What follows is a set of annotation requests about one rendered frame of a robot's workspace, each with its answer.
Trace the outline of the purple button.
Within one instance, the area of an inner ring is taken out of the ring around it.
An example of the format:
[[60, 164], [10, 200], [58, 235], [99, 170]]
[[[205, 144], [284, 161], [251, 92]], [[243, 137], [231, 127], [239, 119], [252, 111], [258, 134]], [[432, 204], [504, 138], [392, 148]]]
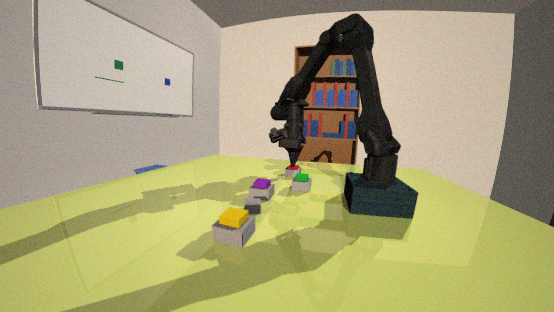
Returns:
[[271, 184], [269, 179], [257, 179], [253, 182], [253, 185], [248, 188], [249, 198], [260, 198], [260, 200], [267, 200], [274, 195], [275, 184]]

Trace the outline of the green button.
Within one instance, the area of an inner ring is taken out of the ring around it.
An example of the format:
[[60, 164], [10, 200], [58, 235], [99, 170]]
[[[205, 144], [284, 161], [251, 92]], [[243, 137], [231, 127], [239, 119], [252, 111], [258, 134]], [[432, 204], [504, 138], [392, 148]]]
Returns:
[[309, 178], [309, 174], [297, 173], [297, 175], [292, 180], [291, 191], [309, 192], [311, 185], [312, 178]]

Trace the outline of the yellow button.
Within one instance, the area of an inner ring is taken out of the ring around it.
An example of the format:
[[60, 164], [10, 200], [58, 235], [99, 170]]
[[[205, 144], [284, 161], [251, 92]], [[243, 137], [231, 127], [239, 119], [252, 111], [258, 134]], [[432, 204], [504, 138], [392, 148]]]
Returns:
[[239, 208], [228, 208], [213, 225], [213, 240], [234, 247], [243, 248], [256, 231], [256, 216]]

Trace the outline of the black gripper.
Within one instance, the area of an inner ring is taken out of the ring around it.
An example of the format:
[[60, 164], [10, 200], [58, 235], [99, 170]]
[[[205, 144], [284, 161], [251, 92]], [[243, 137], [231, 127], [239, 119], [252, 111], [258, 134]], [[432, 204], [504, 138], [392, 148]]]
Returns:
[[286, 120], [285, 126], [288, 137], [281, 138], [278, 147], [288, 151], [290, 164], [294, 167], [304, 147], [301, 143], [306, 144], [306, 138], [303, 136], [304, 120]]

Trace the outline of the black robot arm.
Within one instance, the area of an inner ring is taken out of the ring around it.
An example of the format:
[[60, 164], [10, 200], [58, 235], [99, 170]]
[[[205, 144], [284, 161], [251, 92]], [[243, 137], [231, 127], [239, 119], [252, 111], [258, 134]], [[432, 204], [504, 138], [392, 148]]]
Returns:
[[354, 118], [355, 135], [359, 136], [368, 154], [362, 174], [368, 182], [397, 185], [398, 155], [394, 153], [398, 153], [401, 145], [393, 137], [382, 107], [372, 54], [373, 33], [374, 29], [359, 13], [334, 22], [330, 29], [322, 32], [301, 71], [289, 79], [270, 115], [274, 120], [304, 120], [303, 108], [309, 106], [305, 99], [311, 91], [312, 80], [334, 49], [349, 47], [362, 106], [360, 117]]

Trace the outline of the red button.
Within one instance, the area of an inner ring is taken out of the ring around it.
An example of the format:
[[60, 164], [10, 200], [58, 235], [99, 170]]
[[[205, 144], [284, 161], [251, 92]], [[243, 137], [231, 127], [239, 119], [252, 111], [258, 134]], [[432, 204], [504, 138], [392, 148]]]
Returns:
[[289, 165], [286, 169], [285, 169], [285, 176], [286, 177], [295, 177], [297, 175], [297, 173], [301, 173], [301, 167], [295, 165], [294, 167]]

